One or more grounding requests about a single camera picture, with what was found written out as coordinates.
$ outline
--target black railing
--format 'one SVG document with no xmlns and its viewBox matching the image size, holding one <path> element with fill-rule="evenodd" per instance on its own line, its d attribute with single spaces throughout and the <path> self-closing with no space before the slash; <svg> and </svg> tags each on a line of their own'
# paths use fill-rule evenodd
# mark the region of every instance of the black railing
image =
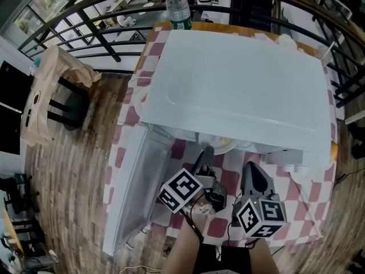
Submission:
<svg viewBox="0 0 365 274">
<path fill-rule="evenodd" d="M 85 35 L 79 35 L 76 38 L 72 38 L 69 40 L 63 40 L 61 43 L 58 43 L 59 46 L 70 44 L 70 42 L 77 41 L 77 40 L 84 40 L 86 38 L 96 38 L 99 40 L 99 43 L 91 44 L 90 41 L 86 46 L 70 48 L 67 50 L 68 52 L 72 53 L 75 51 L 82 51 L 88 50 L 92 48 L 102 47 L 105 49 L 104 53 L 95 53 L 95 54 L 81 54 L 77 55 L 76 58 L 89 58 L 89 57 L 102 57 L 102 56 L 111 56 L 117 62 L 120 62 L 121 56 L 138 56 L 140 52 L 117 52 L 114 50 L 113 46 L 121 46 L 121 45 L 140 45 L 145 44 L 145 37 L 142 35 L 143 39 L 139 39 L 136 41 L 120 41 L 120 42 L 107 42 L 104 38 L 106 34 L 112 33 L 122 33 L 125 31 L 137 31 L 141 34 L 143 30 L 152 30 L 153 25 L 148 26 L 130 26 L 130 27 L 115 27 L 110 29 L 99 30 L 95 27 L 94 22 L 100 21 L 102 19 L 113 18 L 120 15 L 130 15 L 139 12 L 150 12 L 150 11 L 163 11 L 165 10 L 165 5 L 160 4 L 157 6 L 152 7 L 138 7 L 134 9 L 126 9 L 117 11 L 114 13 L 108 13 L 99 15 L 96 18 L 89 18 L 87 14 L 84 12 L 85 8 L 90 6 L 94 6 L 97 3 L 103 2 L 106 0 L 83 0 L 75 5 L 72 3 L 75 0 L 69 0 L 68 4 L 64 7 L 63 11 L 47 23 L 45 23 L 40 29 L 38 29 L 34 34 L 32 34 L 28 39 L 26 39 L 19 47 L 19 50 L 22 51 L 24 54 L 29 55 L 30 51 L 37 48 L 38 46 L 44 47 L 44 43 L 49 41 L 52 38 L 60 38 L 62 37 L 61 34 L 70 31 L 70 30 L 78 30 L 80 26 L 86 25 L 89 27 L 91 33 Z M 357 96 L 359 96 L 365 90 L 365 85 L 360 83 L 360 80 L 364 76 L 364 67 L 357 61 L 355 57 L 355 52 L 353 46 L 356 45 L 358 50 L 361 50 L 364 53 L 365 50 L 365 42 L 359 37 L 359 35 L 352 29 L 351 26 L 348 25 L 348 20 L 345 17 L 344 22 L 340 21 L 338 17 L 334 16 L 328 9 L 326 9 L 327 5 L 325 4 L 325 0 L 276 0 L 282 1 L 288 4 L 291 4 L 295 7 L 298 7 L 314 16 L 319 22 L 320 27 L 325 35 L 325 38 L 322 38 L 310 31 L 303 29 L 299 26 L 296 26 L 292 23 L 289 23 L 285 20 L 281 20 L 279 18 L 274 18 L 271 15 L 267 15 L 263 13 L 263 11 L 256 11 L 259 10 L 259 6 L 252 5 L 247 3 L 247 1 L 252 0 L 242 0 L 242 1 L 235 1 L 232 3 L 234 7 L 220 7 L 220 6 L 207 6 L 207 5 L 190 5 L 190 10 L 192 12 L 199 12 L 199 11 L 214 11 L 214 12 L 221 12 L 221 13 L 228 13 L 231 15 L 230 21 L 233 22 L 235 25 L 249 27 L 252 25 L 252 22 L 259 22 L 262 25 L 276 25 L 282 26 L 284 28 L 296 31 L 301 33 L 305 36 L 308 36 L 317 42 L 330 47 L 332 42 L 336 43 L 335 46 L 331 49 L 331 53 L 334 58 L 334 63 L 329 63 L 328 67 L 334 69 L 339 78 L 339 83 L 332 82 L 332 85 L 335 87 L 335 99 L 336 99 L 336 106 L 342 107 Z M 73 13 L 77 13 L 82 22 L 77 23 L 75 25 L 70 25 L 67 29 L 64 29 L 59 32 L 55 32 L 55 26 L 59 24 L 60 21 L 67 19 L 67 17 Z M 326 29 L 330 31 L 329 37 L 326 33 Z M 338 41 L 337 35 L 340 34 L 344 37 L 346 41 L 347 48 L 343 49 L 341 44 Z M 27 45 L 35 41 L 35 45 L 31 48 L 26 48 Z M 30 58 L 40 54 L 42 51 L 38 51 L 30 55 Z M 114 70 L 114 72 L 130 72 L 127 70 Z"/>
<path fill-rule="evenodd" d="M 361 17 L 361 13 L 359 13 L 359 10 L 354 8 L 348 0 L 319 0 L 318 5 L 323 6 L 329 10 L 330 7 L 327 5 L 326 1 L 331 2 L 331 4 L 335 6 L 336 12 L 340 14 L 342 20 L 347 25 L 350 25 L 350 22 L 344 11 L 338 6 L 337 1 L 345 5 L 346 8 L 352 12 L 352 15 L 356 17 Z M 318 20 L 318 23 L 326 40 L 329 41 L 329 36 L 325 29 L 324 23 L 320 19 Z M 331 52 L 334 64 L 329 63 L 328 67 L 335 70 L 338 74 L 339 84 L 332 82 L 332 85 L 335 87 L 335 99 L 338 101 L 337 106 L 342 107 L 365 91 L 363 85 L 360 83 L 361 79 L 364 77 L 364 66 L 360 65 L 356 61 L 355 51 L 348 36 L 344 32 L 342 32 L 343 39 L 346 42 L 346 45 L 343 47 L 338 40 L 335 29 L 333 27 L 329 27 L 329 30 L 331 32 L 332 39 L 336 43 L 336 47 Z"/>
</svg>

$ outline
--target plastic bottle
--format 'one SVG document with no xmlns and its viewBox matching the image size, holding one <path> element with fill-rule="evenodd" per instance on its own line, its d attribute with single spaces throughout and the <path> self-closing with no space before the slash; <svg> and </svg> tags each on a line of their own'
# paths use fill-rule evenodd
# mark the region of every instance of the plastic bottle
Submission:
<svg viewBox="0 0 365 274">
<path fill-rule="evenodd" d="M 34 60 L 33 65 L 30 67 L 30 75 L 32 76 L 37 75 L 39 65 L 40 65 L 40 58 L 37 58 L 36 60 Z"/>
<path fill-rule="evenodd" d="M 174 30 L 190 30 L 192 20 L 187 0 L 166 0 L 167 14 Z"/>
</svg>

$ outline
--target floor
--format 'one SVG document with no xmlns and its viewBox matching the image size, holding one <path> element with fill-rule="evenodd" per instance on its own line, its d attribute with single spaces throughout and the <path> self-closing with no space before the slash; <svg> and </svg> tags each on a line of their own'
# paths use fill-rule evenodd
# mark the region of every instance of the floor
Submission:
<svg viewBox="0 0 365 274">
<path fill-rule="evenodd" d="M 26 173 L 34 176 L 33 188 L 40 192 L 37 218 L 46 233 L 47 247 L 60 256 L 56 273 L 119 273 L 125 266 L 139 264 L 161 269 L 167 256 L 164 250 L 173 245 L 173 238 L 147 231 L 134 249 L 122 249 L 114 257 L 102 252 L 103 170 L 128 80 L 128 76 L 104 75 L 89 90 L 94 109 L 81 130 L 69 132 L 50 122 L 52 146 L 27 151 Z M 56 100 L 62 102 L 67 95 L 59 87 Z M 347 112 L 353 114 L 364 103 L 359 98 Z M 364 160 L 350 156 L 352 139 L 343 123 L 339 123 L 339 139 L 336 175 L 365 167 Z M 352 256 L 365 248 L 364 175 L 365 171 L 352 174 L 334 189 L 322 240 L 286 247 L 275 254 L 282 274 L 345 273 Z M 129 273 L 145 272 L 134 269 Z"/>
</svg>

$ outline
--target checkered tablecloth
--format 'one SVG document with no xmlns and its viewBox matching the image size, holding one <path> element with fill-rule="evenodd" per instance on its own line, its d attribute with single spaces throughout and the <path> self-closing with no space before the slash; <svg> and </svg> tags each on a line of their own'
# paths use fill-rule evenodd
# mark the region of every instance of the checkered tablecloth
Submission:
<svg viewBox="0 0 365 274">
<path fill-rule="evenodd" d="M 130 139 L 129 135 L 134 125 L 139 122 L 139 117 L 134 108 L 135 96 L 142 88 L 150 84 L 169 33 L 169 27 L 155 28 L 146 46 L 144 56 L 141 58 L 139 69 L 128 85 L 127 94 L 115 128 L 106 169 L 103 206 L 105 218 L 108 216 L 113 195 L 117 194 L 115 184 L 128 145 L 128 139 Z M 324 68 L 324 72 L 328 88 L 328 104 L 331 111 L 331 126 L 328 129 L 331 130 L 332 140 L 337 142 L 334 98 L 326 68 Z M 196 143 L 176 139 L 172 147 L 165 179 L 169 179 L 182 167 L 190 169 L 199 152 Z M 242 166 L 250 160 L 259 164 L 273 178 L 275 191 L 279 194 L 280 199 L 285 202 L 288 223 L 268 240 L 270 246 L 299 244 L 320 238 L 323 221 L 330 206 L 336 163 L 326 172 L 316 173 L 312 182 L 299 185 L 291 179 L 289 173 L 283 171 L 282 167 L 266 164 L 263 155 L 231 150 L 226 154 L 214 157 L 213 169 L 216 172 L 217 179 L 227 188 L 227 208 L 217 213 L 213 220 L 207 222 L 204 230 L 204 243 L 226 244 L 232 204 L 240 193 L 239 184 L 241 182 Z M 147 228 L 163 235 L 177 237 L 182 222 L 182 215 L 171 213 L 167 207 L 157 202 Z M 242 228 L 230 227 L 229 233 L 230 245 L 244 246 L 246 239 Z"/>
</svg>

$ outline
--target white lid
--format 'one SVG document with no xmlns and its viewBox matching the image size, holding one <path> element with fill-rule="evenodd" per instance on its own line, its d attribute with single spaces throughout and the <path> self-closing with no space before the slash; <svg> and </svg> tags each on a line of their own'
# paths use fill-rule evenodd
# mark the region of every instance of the white lid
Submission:
<svg viewBox="0 0 365 274">
<path fill-rule="evenodd" d="M 173 30 L 141 121 L 329 160 L 327 93 L 320 60 L 307 54 L 238 35 Z"/>
</svg>

